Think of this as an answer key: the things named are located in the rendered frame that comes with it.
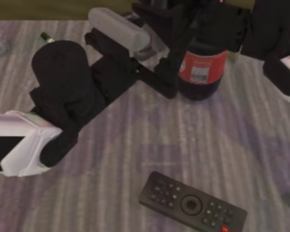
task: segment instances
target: red label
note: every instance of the red label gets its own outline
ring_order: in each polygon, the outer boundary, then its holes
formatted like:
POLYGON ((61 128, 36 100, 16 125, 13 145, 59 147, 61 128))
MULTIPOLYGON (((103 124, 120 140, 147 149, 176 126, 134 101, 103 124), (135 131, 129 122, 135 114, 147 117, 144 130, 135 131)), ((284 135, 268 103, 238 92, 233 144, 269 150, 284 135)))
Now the red label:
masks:
POLYGON ((214 56, 199 56, 187 52, 179 76, 193 84, 210 84, 221 78, 228 51, 214 56))

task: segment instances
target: table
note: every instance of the table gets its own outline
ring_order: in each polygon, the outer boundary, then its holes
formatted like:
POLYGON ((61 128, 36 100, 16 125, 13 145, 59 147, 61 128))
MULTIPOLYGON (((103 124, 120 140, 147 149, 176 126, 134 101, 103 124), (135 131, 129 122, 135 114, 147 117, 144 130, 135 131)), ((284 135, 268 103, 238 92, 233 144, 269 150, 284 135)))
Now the table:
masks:
MULTIPOLYGON (((0 58, 0 113, 28 111, 37 86, 30 62, 46 31, 86 47, 86 21, 2 21, 12 50, 0 58)), ((49 172, 0 175, 0 232, 193 231, 137 202, 159 171, 249 213, 244 232, 290 232, 290 104, 262 63, 229 59, 218 92, 168 100, 137 83, 80 133, 49 172)))

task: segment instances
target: green object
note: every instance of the green object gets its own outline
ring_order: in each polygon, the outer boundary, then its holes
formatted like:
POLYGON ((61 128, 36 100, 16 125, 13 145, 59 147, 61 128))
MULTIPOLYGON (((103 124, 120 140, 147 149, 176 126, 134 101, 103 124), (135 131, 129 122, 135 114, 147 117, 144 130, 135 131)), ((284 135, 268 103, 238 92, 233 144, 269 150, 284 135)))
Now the green object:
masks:
POLYGON ((51 43, 51 42, 54 42, 55 40, 52 38, 52 37, 50 37, 46 32, 43 32, 42 34, 41 34, 41 38, 44 40, 44 41, 46 41, 47 43, 51 43))

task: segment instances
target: red button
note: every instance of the red button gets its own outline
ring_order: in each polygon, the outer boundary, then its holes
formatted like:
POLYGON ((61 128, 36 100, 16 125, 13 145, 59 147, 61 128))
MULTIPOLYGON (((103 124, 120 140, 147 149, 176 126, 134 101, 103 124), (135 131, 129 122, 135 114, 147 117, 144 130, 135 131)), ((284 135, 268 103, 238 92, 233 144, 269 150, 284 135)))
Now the red button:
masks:
POLYGON ((229 232, 229 227, 227 227, 227 226, 222 226, 222 227, 221 227, 221 232, 229 232))

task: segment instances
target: remote control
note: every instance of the remote control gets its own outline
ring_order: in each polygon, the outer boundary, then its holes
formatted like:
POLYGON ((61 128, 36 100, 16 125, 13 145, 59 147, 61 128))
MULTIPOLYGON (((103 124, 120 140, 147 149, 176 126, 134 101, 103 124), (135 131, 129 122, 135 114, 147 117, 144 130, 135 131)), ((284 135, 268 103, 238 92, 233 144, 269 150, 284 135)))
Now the remote control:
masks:
POLYGON ((153 172, 139 202, 200 232, 241 232, 247 212, 153 172))

